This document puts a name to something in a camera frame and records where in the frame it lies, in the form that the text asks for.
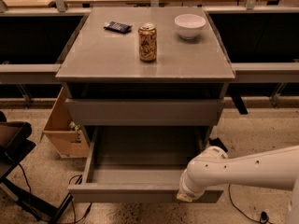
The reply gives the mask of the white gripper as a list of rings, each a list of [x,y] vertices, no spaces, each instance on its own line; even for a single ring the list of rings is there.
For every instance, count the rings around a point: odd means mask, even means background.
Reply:
[[[206,191],[205,186],[200,186],[191,180],[187,170],[184,170],[179,180],[177,200],[192,203],[198,200]]]

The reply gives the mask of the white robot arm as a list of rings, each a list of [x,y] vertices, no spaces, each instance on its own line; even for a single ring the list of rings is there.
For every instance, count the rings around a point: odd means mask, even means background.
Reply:
[[[236,184],[292,191],[285,224],[299,224],[299,146],[229,158],[220,147],[208,147],[181,174],[177,199],[192,203],[208,187]]]

